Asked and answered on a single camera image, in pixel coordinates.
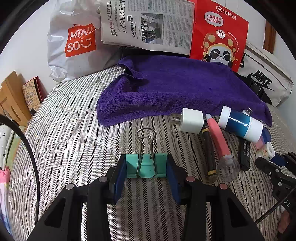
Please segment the patterned book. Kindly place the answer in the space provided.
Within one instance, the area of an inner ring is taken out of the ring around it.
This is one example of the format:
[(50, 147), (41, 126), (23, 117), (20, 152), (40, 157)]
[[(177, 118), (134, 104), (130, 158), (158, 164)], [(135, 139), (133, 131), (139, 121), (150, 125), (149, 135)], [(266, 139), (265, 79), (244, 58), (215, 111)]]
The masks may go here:
[(22, 85), (22, 92), (31, 116), (40, 108), (46, 97), (46, 92), (38, 76)]

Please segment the red panda paper bag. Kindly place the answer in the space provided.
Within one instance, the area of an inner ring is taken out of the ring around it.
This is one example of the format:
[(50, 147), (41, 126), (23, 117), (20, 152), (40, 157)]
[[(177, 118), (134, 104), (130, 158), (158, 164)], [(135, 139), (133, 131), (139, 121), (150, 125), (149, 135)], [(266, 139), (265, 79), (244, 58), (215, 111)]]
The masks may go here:
[(219, 62), (237, 72), (247, 41), (248, 21), (213, 1), (193, 2), (190, 58)]

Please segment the striped bed quilt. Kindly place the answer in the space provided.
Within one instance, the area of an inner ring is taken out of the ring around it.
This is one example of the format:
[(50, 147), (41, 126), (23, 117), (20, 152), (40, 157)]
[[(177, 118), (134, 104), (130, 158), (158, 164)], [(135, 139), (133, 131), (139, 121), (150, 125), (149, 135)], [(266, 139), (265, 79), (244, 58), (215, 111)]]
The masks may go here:
[[(207, 182), (202, 138), (182, 133), (167, 116), (150, 116), (102, 126), (96, 116), (100, 94), (118, 75), (112, 67), (58, 83), (30, 120), (25, 136), (37, 163), (41, 194), (23, 144), (11, 172), (8, 211), (15, 240), (26, 240), (42, 215), (69, 183), (82, 186), (105, 175), (121, 154), (137, 153), (136, 132), (154, 128), (154, 151), (171, 154), (189, 175)], [(180, 240), (186, 208), (178, 206), (165, 179), (127, 179), (121, 198), (107, 208), (113, 240)]]

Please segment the teal binder clip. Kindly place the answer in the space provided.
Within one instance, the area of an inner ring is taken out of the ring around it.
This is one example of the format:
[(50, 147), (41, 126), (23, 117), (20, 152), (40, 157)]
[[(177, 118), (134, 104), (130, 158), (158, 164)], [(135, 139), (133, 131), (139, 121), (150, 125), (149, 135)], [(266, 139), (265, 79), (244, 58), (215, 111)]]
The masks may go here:
[[(150, 127), (143, 127), (137, 131), (139, 141), (138, 154), (126, 154), (127, 178), (165, 178), (167, 168), (167, 154), (156, 154), (153, 142), (156, 131)], [(144, 139), (148, 139), (149, 153), (144, 153)]]

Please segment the white Nike waist bag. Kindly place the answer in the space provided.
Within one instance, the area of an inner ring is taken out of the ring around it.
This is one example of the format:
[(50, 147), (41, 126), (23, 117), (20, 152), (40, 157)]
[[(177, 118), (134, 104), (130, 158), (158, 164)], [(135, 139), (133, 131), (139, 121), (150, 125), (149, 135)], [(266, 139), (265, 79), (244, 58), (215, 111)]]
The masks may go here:
[(263, 102), (274, 107), (292, 92), (293, 81), (276, 56), (250, 42), (246, 43), (238, 75)]

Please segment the black and gold pen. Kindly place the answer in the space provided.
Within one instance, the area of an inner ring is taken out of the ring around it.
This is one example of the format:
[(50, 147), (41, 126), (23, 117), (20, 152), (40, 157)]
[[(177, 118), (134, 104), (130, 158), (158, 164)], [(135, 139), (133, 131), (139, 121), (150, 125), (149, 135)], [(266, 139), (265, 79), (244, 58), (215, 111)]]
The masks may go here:
[(207, 177), (210, 183), (214, 183), (217, 179), (217, 168), (214, 158), (214, 148), (211, 140), (209, 127), (206, 121), (204, 121), (203, 128), (201, 129), (202, 138), (205, 145), (206, 162), (207, 162)]

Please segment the blue and white bottle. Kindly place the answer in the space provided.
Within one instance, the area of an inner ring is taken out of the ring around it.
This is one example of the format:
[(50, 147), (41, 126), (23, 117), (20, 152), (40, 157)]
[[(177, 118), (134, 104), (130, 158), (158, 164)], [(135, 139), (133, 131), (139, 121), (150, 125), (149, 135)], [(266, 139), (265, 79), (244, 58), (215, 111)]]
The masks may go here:
[(227, 106), (222, 108), (218, 125), (223, 130), (252, 143), (259, 141), (263, 130), (263, 124), (260, 121)]

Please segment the wooden headboard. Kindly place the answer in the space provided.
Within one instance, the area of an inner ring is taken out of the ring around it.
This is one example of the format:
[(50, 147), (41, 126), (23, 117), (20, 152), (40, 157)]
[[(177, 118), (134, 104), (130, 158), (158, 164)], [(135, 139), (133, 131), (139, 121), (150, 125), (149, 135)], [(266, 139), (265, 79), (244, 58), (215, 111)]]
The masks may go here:
[(20, 126), (27, 126), (31, 114), (22, 92), (23, 82), (13, 71), (1, 83), (1, 114), (6, 111)]

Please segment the white Miniso plastic bag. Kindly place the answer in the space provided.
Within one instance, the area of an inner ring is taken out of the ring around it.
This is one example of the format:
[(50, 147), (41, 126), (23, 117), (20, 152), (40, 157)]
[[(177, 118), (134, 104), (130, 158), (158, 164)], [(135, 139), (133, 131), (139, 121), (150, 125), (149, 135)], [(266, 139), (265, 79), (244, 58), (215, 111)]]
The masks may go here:
[(119, 46), (101, 41), (99, 1), (57, 1), (47, 35), (50, 77), (69, 81), (118, 63)]

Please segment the white USB charger plug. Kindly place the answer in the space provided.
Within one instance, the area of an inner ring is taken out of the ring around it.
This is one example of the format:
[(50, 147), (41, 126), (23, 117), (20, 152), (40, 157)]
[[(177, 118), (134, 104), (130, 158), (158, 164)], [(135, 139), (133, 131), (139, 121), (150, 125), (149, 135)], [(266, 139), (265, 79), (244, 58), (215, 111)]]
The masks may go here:
[(183, 108), (181, 113), (171, 113), (170, 120), (185, 133), (199, 134), (204, 125), (202, 111), (189, 108)]

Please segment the pink tube with clear cap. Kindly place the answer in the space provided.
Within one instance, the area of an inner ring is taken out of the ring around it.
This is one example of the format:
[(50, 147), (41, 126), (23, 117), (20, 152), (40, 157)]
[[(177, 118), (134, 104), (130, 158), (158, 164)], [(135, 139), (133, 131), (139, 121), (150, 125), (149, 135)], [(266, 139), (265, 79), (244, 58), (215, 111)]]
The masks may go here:
[(218, 123), (209, 113), (206, 114), (205, 117), (209, 127), (210, 135), (218, 153), (218, 174), (223, 181), (231, 182), (236, 179), (239, 174), (239, 162), (232, 157), (230, 149), (226, 143), (226, 140)]

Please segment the folded newspaper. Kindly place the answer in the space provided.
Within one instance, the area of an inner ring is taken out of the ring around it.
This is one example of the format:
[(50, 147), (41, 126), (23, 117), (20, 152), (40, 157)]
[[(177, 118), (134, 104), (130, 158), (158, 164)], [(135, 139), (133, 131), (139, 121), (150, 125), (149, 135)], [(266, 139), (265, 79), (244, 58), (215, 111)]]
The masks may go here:
[(105, 44), (189, 55), (194, 11), (191, 1), (100, 1), (101, 40)]

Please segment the black rectangular stick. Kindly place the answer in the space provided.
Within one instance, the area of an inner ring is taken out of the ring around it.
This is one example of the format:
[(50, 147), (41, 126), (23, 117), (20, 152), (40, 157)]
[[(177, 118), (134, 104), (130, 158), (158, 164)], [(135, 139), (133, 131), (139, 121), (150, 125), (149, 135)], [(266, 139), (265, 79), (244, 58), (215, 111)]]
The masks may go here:
[(250, 169), (250, 142), (239, 137), (238, 138), (238, 162), (242, 171)]

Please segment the purple towel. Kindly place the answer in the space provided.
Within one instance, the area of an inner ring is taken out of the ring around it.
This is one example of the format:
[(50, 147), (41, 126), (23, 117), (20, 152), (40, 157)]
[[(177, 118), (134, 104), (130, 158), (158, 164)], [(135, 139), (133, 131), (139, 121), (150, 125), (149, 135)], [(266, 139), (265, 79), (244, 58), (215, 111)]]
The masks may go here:
[(267, 105), (223, 64), (148, 55), (127, 56), (118, 65), (124, 73), (107, 86), (96, 106), (103, 126), (180, 113), (184, 108), (219, 115), (224, 106), (251, 109), (255, 118), (273, 123)]

